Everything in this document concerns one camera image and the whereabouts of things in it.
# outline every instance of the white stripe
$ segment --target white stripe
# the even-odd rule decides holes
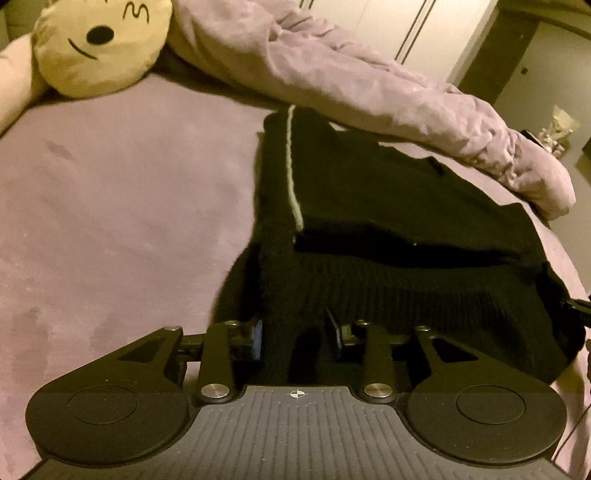
[[[294,117],[295,105],[291,105],[287,111],[287,144],[285,146],[285,163],[287,165],[287,193],[290,197],[291,213],[295,220],[295,228],[298,232],[304,230],[304,218],[301,215],[300,204],[297,201],[294,190],[294,172],[291,166],[291,123]]]

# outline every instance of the crumpled blanket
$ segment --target crumpled blanket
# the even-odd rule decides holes
[[[490,104],[405,68],[293,0],[173,0],[173,7],[168,45],[219,80],[435,147],[488,173],[547,220],[575,203],[564,166]]]

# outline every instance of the cable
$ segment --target cable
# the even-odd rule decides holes
[[[591,408],[591,404],[589,404],[587,406],[587,408],[585,409],[585,411],[583,412],[583,414],[581,415],[581,418],[579,418],[579,421],[574,425],[573,429],[570,431],[569,435],[566,437],[566,440],[563,442],[563,444],[560,446],[560,448],[557,450],[557,452],[554,454],[554,456],[552,457],[552,461],[555,462],[556,459],[558,458],[558,455],[560,454],[560,452],[562,451],[562,448],[564,447],[564,445],[567,444],[567,442],[570,440],[570,438],[573,436],[574,431],[577,429],[577,427],[579,426],[579,424],[581,423],[581,421],[583,421],[583,419],[585,418],[585,415],[587,414],[587,412],[589,411],[589,409]]]

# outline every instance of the yellow pillow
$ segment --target yellow pillow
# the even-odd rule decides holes
[[[41,75],[72,98],[129,87],[154,65],[171,15],[171,0],[53,0],[33,31]]]

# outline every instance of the circular pad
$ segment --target circular pad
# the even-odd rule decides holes
[[[560,396],[516,370],[477,363],[447,364],[415,387],[406,406],[415,433],[441,453],[481,465],[553,451],[566,426]]]
[[[517,393],[495,385],[478,385],[461,392],[457,409],[470,420],[485,425],[503,425],[525,412],[525,402]]]
[[[133,392],[113,385],[85,388],[68,403],[68,410],[75,418],[91,425],[121,421],[137,407],[138,400]]]
[[[25,418],[40,451],[81,465],[116,465],[177,437],[190,420],[185,393],[150,364],[116,367],[106,375],[81,368],[33,395]]]

